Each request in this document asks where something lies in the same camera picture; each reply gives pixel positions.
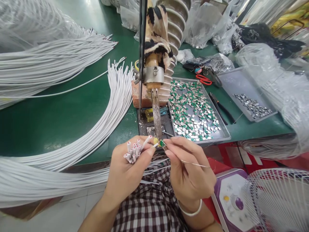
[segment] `yellow tape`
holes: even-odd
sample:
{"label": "yellow tape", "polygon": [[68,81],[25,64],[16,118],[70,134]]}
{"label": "yellow tape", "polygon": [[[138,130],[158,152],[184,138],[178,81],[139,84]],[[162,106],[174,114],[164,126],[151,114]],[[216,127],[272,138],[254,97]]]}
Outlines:
{"label": "yellow tape", "polygon": [[139,60],[135,61],[135,63],[134,63],[135,69],[136,69],[137,71],[139,71],[139,67],[137,66],[138,63],[139,63]]}
{"label": "yellow tape", "polygon": [[154,144],[157,144],[159,142],[158,138],[154,138]]}

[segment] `hand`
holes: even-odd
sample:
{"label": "hand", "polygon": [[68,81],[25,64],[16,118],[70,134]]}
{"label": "hand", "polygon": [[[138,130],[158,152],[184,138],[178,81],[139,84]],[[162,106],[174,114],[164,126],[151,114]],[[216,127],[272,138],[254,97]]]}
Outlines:
{"label": "hand", "polygon": [[174,193],[181,206],[190,212],[199,208],[200,199],[209,198],[214,193],[216,176],[211,168],[203,149],[184,137],[172,137],[164,140],[168,150],[165,152],[171,161],[170,180]]}
{"label": "hand", "polygon": [[[129,141],[131,144],[140,139],[143,144],[147,136],[135,136]],[[146,144],[143,152],[138,157],[136,163],[130,164],[123,155],[127,153],[127,142],[115,147],[109,169],[107,185],[102,200],[106,210],[113,210],[123,202],[138,187],[143,177],[143,173],[150,164],[155,148],[151,144]]]}

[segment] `woman's right hand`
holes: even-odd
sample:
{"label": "woman's right hand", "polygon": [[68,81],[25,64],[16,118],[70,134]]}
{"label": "woman's right hand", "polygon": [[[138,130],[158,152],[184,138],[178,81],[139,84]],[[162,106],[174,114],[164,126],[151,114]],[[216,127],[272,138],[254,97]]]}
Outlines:
{"label": "woman's right hand", "polygon": [[200,200],[214,193],[216,176],[203,149],[184,137],[172,137],[164,140],[168,150],[165,152],[171,161],[171,183],[181,207],[190,212],[199,208]]}

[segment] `floor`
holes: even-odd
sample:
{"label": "floor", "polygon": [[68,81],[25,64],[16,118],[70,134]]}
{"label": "floor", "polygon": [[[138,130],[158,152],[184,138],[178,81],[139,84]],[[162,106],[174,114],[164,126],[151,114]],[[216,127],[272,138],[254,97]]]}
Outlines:
{"label": "floor", "polygon": [[1,215],[1,232],[77,232],[84,218],[104,193],[106,185],[64,196],[59,203],[24,222]]}

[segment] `fan grille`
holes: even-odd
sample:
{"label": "fan grille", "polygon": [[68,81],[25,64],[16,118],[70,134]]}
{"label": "fan grille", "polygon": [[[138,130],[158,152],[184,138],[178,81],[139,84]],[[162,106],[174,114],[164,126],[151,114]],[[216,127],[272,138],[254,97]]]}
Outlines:
{"label": "fan grille", "polygon": [[244,195],[256,231],[309,231],[309,172],[261,169],[248,176]]}

